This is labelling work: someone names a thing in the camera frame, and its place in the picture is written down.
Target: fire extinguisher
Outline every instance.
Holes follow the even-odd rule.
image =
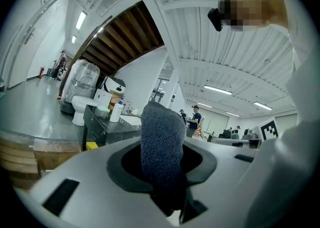
[[[42,77],[42,75],[43,75],[44,71],[45,71],[45,68],[44,68],[44,67],[41,67],[40,74],[39,74],[39,78],[41,78],[41,77]]]

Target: yellow object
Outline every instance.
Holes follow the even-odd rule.
[[[95,142],[86,142],[86,149],[92,150],[98,148],[98,145]]]

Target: ceiling light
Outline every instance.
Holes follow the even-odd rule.
[[[236,115],[236,114],[234,114],[234,113],[231,113],[231,112],[228,112],[228,111],[226,111],[226,113],[228,113],[228,114],[231,114],[231,115],[233,115],[233,116],[237,116],[237,117],[240,117],[240,115]]]
[[[201,103],[201,102],[197,102],[198,104],[201,104],[201,105],[204,105],[204,106],[207,106],[207,107],[209,107],[209,108],[212,108],[212,106],[209,106],[209,105],[207,105],[207,104],[203,104],[203,103]]]
[[[80,13],[78,22],[76,23],[76,26],[75,26],[78,30],[81,28],[82,23],[84,22],[86,16],[87,14],[85,12]]]
[[[204,86],[204,88],[210,89],[210,90],[214,90],[214,91],[217,91],[217,92],[221,92],[221,93],[224,93],[224,94],[228,94],[228,95],[232,94],[232,92],[229,92],[229,91],[226,91],[226,90],[222,90],[222,89],[219,89],[219,88],[216,88],[216,87],[212,87],[212,86]]]
[[[268,107],[267,105],[263,105],[263,104],[261,104],[261,103],[259,103],[259,102],[255,102],[254,104],[256,104],[256,105],[258,105],[258,106],[260,106],[260,107],[262,107],[262,108],[265,108],[265,109],[267,109],[267,110],[272,110],[272,108]]]

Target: plastic-wrapped machine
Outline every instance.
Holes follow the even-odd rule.
[[[100,69],[86,60],[77,60],[71,67],[61,95],[60,109],[68,114],[75,112],[71,100],[73,96],[93,98]]]

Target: desk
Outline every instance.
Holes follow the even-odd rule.
[[[250,149],[257,149],[259,144],[259,139],[252,139],[252,140],[235,140],[235,139],[223,139],[223,138],[215,138],[210,142],[228,145],[228,146],[235,146],[235,147],[243,147],[243,148],[250,148]]]
[[[92,132],[93,140],[98,147],[141,136],[141,125],[131,125],[124,121],[121,117],[117,123],[110,122],[111,115],[108,115],[107,117],[98,117],[95,115],[96,108],[97,107],[89,105],[85,107],[83,115],[83,151],[86,150],[88,129]]]

